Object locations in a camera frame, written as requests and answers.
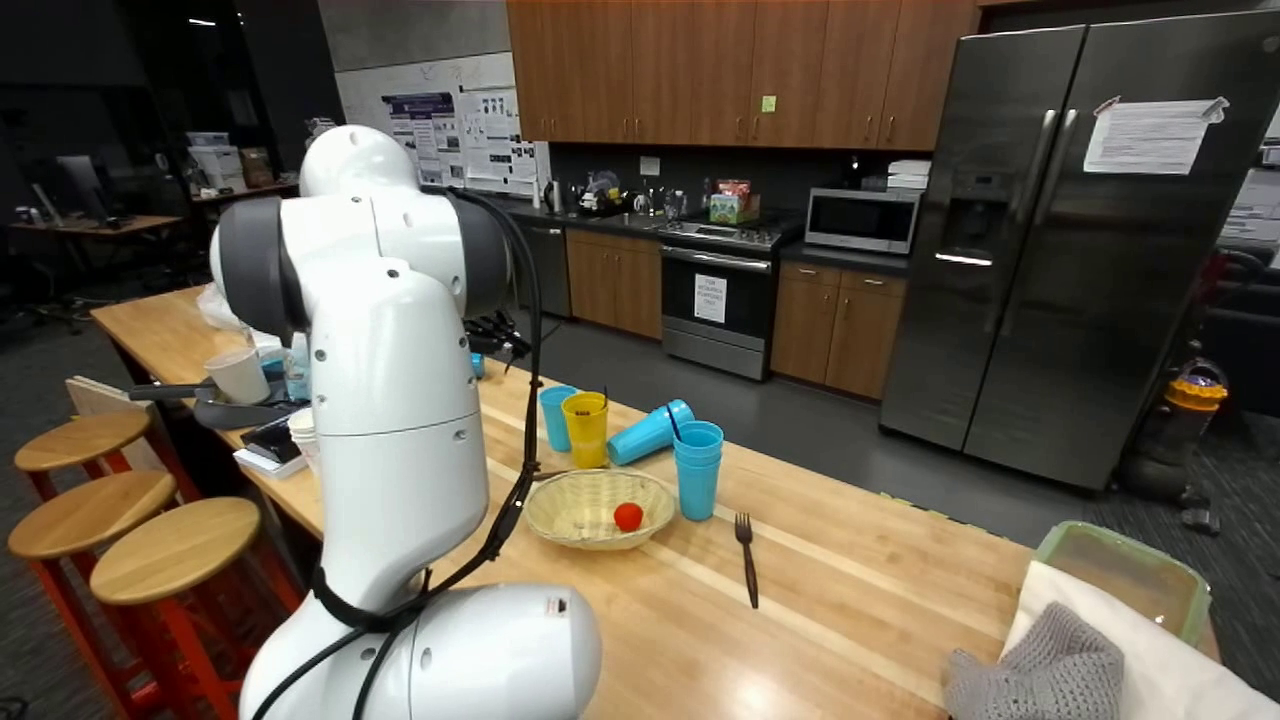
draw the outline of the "poster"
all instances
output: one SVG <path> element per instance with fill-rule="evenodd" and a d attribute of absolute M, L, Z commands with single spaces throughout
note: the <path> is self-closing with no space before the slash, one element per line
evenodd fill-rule
<path fill-rule="evenodd" d="M 548 144 L 520 136 L 512 52 L 340 72 L 340 96 L 412 152 L 420 184 L 536 200 L 552 176 Z"/>

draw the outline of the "wooden cabinet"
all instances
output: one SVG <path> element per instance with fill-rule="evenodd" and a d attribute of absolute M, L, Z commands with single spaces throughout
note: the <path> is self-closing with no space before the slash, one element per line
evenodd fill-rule
<path fill-rule="evenodd" d="M 664 248 L 640 236 L 568 232 L 572 316 L 660 340 Z"/>
<path fill-rule="evenodd" d="M 508 0 L 520 132 L 612 144 L 636 136 L 628 0 Z"/>
<path fill-rule="evenodd" d="M 772 328 L 772 372 L 880 400 L 904 280 L 784 260 Z"/>
<path fill-rule="evenodd" d="M 580 144 L 936 144 L 972 0 L 508 0 L 520 124 Z"/>

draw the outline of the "plate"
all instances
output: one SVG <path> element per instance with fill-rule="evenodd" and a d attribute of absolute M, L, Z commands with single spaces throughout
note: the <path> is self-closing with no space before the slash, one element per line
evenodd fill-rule
<path fill-rule="evenodd" d="M 616 504 L 644 508 L 636 532 L 616 528 Z M 672 516 L 676 492 L 668 484 L 620 468 L 576 468 L 568 476 L 536 484 L 524 504 L 524 520 L 540 540 L 584 552 L 640 548 L 652 532 L 668 528 Z"/>

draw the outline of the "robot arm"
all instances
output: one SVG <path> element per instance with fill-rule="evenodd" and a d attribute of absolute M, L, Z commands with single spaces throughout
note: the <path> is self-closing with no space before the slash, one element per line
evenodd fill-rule
<path fill-rule="evenodd" d="M 324 468 L 320 588 L 260 648 L 240 716 L 260 716 L 276 696 L 272 716 L 348 716 L 364 704 L 356 696 L 376 716 L 580 712 L 600 640 L 576 592 L 424 588 L 424 568 L 464 544 L 488 504 L 464 316 L 508 300 L 508 232 L 480 204 L 420 196 L 404 148 L 368 128 L 324 132 L 304 160 L 304 192 L 228 208 L 212 240 L 232 312 L 284 344 L 292 332 L 312 340 Z M 436 604 L 420 616 L 368 632 L 368 620 L 424 596 Z M 340 652 L 280 692 L 340 640 Z"/>

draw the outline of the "stainless steel refrigerator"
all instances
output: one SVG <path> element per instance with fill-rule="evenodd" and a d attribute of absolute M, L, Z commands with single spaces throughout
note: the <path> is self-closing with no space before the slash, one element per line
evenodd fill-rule
<path fill-rule="evenodd" d="M 1280 12 L 964 36 L 880 424 L 1104 488 L 1276 92 Z"/>

